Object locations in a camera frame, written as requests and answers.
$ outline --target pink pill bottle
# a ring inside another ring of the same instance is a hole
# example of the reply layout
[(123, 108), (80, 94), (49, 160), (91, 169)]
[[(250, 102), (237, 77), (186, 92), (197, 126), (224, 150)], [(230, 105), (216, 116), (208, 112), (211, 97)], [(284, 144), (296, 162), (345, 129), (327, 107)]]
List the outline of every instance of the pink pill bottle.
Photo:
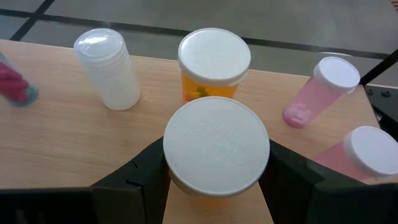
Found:
[(398, 143), (383, 130), (362, 126), (314, 161), (356, 180), (390, 177), (398, 174)]
[(346, 60), (323, 58), (314, 68), (313, 77), (283, 111), (285, 122), (293, 128), (306, 127), (339, 97), (354, 91), (359, 79), (357, 69)]

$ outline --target orange pill bottle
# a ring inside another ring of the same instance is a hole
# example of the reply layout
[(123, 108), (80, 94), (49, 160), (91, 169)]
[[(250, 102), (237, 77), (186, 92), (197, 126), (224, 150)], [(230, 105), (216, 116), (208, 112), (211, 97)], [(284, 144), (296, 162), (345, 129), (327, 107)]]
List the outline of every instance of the orange pill bottle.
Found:
[(232, 98), (247, 75), (250, 60), (248, 45), (230, 31), (206, 28), (188, 34), (178, 48), (183, 99)]

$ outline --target pink object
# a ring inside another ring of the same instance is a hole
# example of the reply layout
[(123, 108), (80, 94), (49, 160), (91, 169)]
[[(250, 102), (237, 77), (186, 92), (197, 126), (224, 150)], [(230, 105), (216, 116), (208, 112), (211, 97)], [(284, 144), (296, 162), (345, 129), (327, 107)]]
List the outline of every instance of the pink object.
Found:
[(355, 89), (359, 83), (355, 67), (338, 57), (322, 59), (311, 79), (284, 110), (285, 122), (293, 128), (304, 128), (340, 96)]
[(28, 86), (22, 75), (0, 62), (0, 95), (16, 102), (27, 101), (25, 90)]
[(398, 174), (398, 143), (384, 131), (362, 126), (315, 162), (356, 180)]

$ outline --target gray floor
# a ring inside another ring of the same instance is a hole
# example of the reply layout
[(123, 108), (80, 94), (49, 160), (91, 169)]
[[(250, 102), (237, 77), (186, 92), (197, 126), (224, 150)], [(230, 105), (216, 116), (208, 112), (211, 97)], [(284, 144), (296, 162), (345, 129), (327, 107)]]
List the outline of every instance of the gray floor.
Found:
[[(0, 1), (0, 8), (29, 12), (43, 2)], [(384, 54), (398, 48), (398, 13), (389, 0), (55, 0), (45, 14), (183, 30), (220, 27), (244, 37)], [(25, 20), (0, 16), (0, 39), (9, 39)], [(72, 47), (80, 34), (92, 28), (38, 21), (21, 41)], [(182, 37), (119, 31), (130, 54), (177, 58)], [(250, 48), (251, 68), (297, 75), (311, 75), (326, 56), (258, 45)], [(346, 59), (362, 75), (380, 62)], [(373, 83), (398, 86), (398, 65)]]

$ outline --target white cap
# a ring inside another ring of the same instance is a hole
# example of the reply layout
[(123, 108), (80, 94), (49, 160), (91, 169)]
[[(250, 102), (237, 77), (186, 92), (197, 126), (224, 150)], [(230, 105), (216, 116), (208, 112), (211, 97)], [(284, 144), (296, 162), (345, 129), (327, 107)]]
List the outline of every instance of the white cap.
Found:
[(178, 48), (178, 61), (192, 80), (210, 86), (231, 86), (247, 73), (251, 54), (236, 34), (217, 28), (188, 34)]
[(313, 76), (323, 86), (341, 94), (353, 91), (361, 78), (354, 65), (338, 57), (320, 60)]
[(398, 174), (398, 143), (386, 132), (362, 126), (347, 134), (343, 145), (346, 155), (367, 175)]
[(122, 35), (111, 29), (93, 29), (82, 34), (73, 46), (85, 66), (111, 65), (128, 54)]
[(269, 157), (268, 134), (257, 115), (219, 96), (193, 100), (175, 112), (163, 147), (174, 176), (211, 197), (229, 197), (250, 188)]

